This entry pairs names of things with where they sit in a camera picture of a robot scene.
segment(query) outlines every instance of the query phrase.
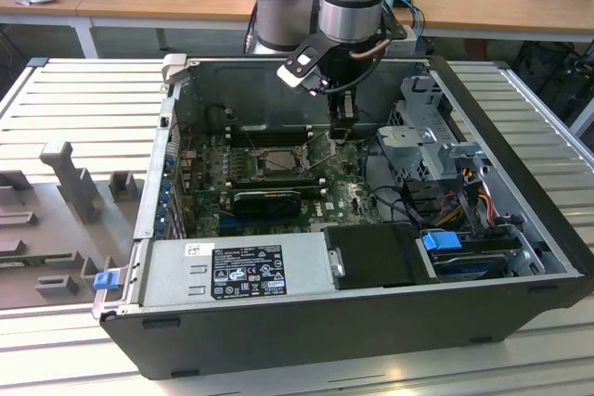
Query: aluminum profile table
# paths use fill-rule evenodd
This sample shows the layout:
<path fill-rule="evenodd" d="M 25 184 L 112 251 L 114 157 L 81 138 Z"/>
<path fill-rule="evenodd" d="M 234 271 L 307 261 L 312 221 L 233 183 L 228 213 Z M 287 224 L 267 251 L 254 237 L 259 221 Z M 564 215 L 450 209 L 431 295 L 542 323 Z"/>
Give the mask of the aluminum profile table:
<path fill-rule="evenodd" d="M 452 63 L 487 116 L 586 244 L 594 248 L 594 157 L 511 70 Z M 473 140 L 462 118 L 453 119 Z"/>
<path fill-rule="evenodd" d="M 70 141 L 74 166 L 95 181 L 114 170 L 144 179 L 162 88 L 158 59 L 49 59 L 27 67 L 0 102 L 0 170 L 55 182 L 39 153 L 46 142 Z"/>
<path fill-rule="evenodd" d="M 68 70 L 78 70 L 74 68 L 76 65 L 85 73 L 105 69 L 105 61 L 69 64 L 56 60 L 49 65 L 66 70 L 61 64 L 71 65 Z M 134 65 L 143 70 L 148 68 L 144 64 L 156 68 L 161 62 Z M 580 235 L 591 244 L 589 235 L 594 218 L 588 199 L 592 176 L 589 152 L 510 71 L 492 64 L 453 64 L 453 67 L 524 157 L 538 181 L 558 200 L 581 231 Z M 23 76 L 31 77 L 32 73 Z M 25 89 L 36 83 L 34 78 L 27 79 L 16 88 Z M 96 88 L 108 87 L 97 84 Z M 25 94 L 37 95 L 32 91 Z M 129 127 L 136 128 L 143 116 L 128 117 Z M 462 127 L 461 131 L 471 138 L 468 129 Z M 570 175 L 579 177 L 580 181 L 565 181 Z M 439 329 L 439 321 L 435 321 L 435 328 Z M 0 390 L 10 394 L 592 394 L 594 300 L 588 298 L 571 309 L 543 313 L 499 344 L 159 382 L 138 374 L 134 364 L 92 318 L 88 305 L 13 311 L 0 317 L 0 370 Z"/>

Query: blue plastic tab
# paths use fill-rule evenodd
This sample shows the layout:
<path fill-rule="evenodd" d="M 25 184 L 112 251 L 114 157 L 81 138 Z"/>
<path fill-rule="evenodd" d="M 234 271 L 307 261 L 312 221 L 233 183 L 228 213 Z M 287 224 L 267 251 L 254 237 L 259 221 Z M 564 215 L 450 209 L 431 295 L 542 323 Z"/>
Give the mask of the blue plastic tab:
<path fill-rule="evenodd" d="M 99 273 L 95 275 L 95 282 L 93 282 L 93 288 L 95 290 L 100 289 L 118 289 L 118 279 L 120 273 L 116 271 L 109 271 L 106 273 Z"/>
<path fill-rule="evenodd" d="M 462 249 L 455 232 L 430 232 L 421 239 L 426 250 Z"/>

